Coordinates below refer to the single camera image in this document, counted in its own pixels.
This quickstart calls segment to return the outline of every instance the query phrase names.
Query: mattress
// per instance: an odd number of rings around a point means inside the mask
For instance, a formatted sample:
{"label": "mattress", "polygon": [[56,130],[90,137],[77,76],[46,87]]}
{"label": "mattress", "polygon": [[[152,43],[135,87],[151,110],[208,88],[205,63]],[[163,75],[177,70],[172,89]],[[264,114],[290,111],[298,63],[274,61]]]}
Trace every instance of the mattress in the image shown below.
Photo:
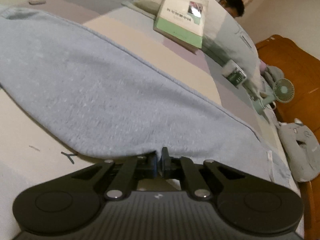
{"label": "mattress", "polygon": [[[237,89],[223,78],[221,66],[203,52],[192,54],[154,32],[153,20],[122,7],[124,1],[127,0],[47,0],[43,5],[30,5],[28,0],[0,0],[0,6],[44,10],[111,38],[245,121],[286,163],[274,124],[256,114],[245,89]],[[12,202],[22,190],[100,160],[83,156],[60,143],[1,89],[0,102],[0,173],[4,182],[0,190],[0,237],[12,239],[20,231],[12,214]],[[292,178],[290,183],[299,193]],[[142,182],[140,187],[150,188],[150,185]],[[174,189],[163,180],[158,180],[156,186]],[[298,231],[303,234],[303,222]]]}

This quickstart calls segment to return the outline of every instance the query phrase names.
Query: pink cloth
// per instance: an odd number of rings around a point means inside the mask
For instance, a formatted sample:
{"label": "pink cloth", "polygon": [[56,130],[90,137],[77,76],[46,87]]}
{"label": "pink cloth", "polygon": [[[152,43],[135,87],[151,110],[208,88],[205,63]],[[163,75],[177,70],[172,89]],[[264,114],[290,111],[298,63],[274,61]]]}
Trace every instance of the pink cloth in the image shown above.
{"label": "pink cloth", "polygon": [[267,64],[260,60],[260,74],[262,74],[267,68]]}

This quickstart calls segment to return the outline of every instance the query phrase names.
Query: pillow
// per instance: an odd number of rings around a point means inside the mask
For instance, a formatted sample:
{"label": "pillow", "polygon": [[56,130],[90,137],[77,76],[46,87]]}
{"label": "pillow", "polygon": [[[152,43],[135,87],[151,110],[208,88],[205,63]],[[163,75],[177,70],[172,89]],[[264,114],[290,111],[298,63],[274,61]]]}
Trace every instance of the pillow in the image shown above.
{"label": "pillow", "polygon": [[260,68],[260,74],[262,74],[266,70],[267,64],[264,63],[262,60],[260,60],[260,67],[259,68]]}
{"label": "pillow", "polygon": [[279,79],[284,78],[283,71],[275,66],[267,66],[262,75],[271,87],[273,87]]}
{"label": "pillow", "polygon": [[[138,8],[157,15],[162,0],[133,0]],[[257,49],[230,14],[215,0],[208,0],[202,51],[221,66],[230,59],[247,74],[250,87],[260,90],[260,60]]]}
{"label": "pillow", "polygon": [[313,132],[303,124],[289,123],[278,128],[279,138],[288,156],[297,182],[314,179],[320,173],[320,145]]}

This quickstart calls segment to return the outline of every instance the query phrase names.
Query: metal screw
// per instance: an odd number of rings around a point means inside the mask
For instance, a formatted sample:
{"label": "metal screw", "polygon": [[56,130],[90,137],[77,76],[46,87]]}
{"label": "metal screw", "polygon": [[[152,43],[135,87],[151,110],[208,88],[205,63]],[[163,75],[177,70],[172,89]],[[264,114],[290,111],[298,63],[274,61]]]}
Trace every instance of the metal screw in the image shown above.
{"label": "metal screw", "polygon": [[203,197],[203,198],[205,198],[205,197],[209,197],[210,196],[210,191],[209,190],[206,190],[206,189],[197,189],[196,191],[195,191],[195,195],[197,196],[197,197]]}
{"label": "metal screw", "polygon": [[107,197],[109,198],[120,198],[122,196],[122,192],[117,189],[109,190],[106,193]]}

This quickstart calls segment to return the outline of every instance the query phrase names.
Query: wooden bed frame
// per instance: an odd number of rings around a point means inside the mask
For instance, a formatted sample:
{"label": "wooden bed frame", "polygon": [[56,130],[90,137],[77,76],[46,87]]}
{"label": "wooden bed frame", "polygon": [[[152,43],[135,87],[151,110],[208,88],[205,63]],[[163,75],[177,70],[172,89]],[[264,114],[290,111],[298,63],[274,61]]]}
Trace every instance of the wooden bed frame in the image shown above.
{"label": "wooden bed frame", "polygon": [[[280,68],[295,86],[290,103],[277,102],[277,119],[288,123],[300,119],[320,141],[320,60],[279,35],[257,43],[256,48],[262,61]],[[305,207],[305,240],[320,239],[320,175],[299,187]]]}
{"label": "wooden bed frame", "polygon": [[304,203],[304,239],[320,239],[320,176],[299,187]]}

